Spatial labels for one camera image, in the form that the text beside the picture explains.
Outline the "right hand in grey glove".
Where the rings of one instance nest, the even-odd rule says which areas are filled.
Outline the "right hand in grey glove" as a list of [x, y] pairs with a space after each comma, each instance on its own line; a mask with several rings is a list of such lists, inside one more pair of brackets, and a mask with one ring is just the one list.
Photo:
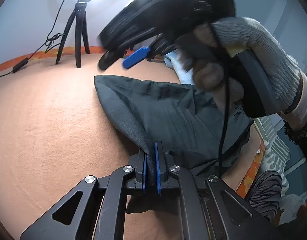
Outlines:
[[307, 126], [307, 77], [258, 21], [223, 18], [176, 40], [185, 70], [222, 112], [242, 105], [250, 117], [278, 114], [293, 131]]

